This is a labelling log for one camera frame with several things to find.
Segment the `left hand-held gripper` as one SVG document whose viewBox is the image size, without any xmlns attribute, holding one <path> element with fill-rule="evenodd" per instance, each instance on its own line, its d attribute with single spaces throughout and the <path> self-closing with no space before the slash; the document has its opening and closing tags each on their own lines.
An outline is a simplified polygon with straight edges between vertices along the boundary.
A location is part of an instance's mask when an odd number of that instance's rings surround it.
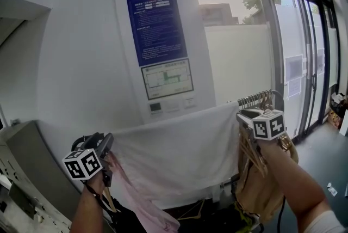
<svg viewBox="0 0 348 233">
<path fill-rule="evenodd" d="M 87 181 L 99 171 L 103 174 L 105 186 L 111 186 L 112 172 L 104 160 L 114 142 L 112 133 L 106 136 L 96 132 L 86 137 L 86 150 L 70 152 L 62 159 L 63 165 L 72 180 Z"/>
</svg>

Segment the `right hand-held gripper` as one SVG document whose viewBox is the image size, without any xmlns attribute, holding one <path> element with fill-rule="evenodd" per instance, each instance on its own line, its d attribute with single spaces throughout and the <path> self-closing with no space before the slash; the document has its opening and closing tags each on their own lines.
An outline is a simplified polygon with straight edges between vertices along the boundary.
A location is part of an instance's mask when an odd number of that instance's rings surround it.
<svg viewBox="0 0 348 233">
<path fill-rule="evenodd" d="M 261 109 L 242 109 L 236 119 L 245 130 L 253 131 L 257 140 L 271 141 L 285 134 L 283 111 L 274 109 L 263 113 Z"/>
</svg>

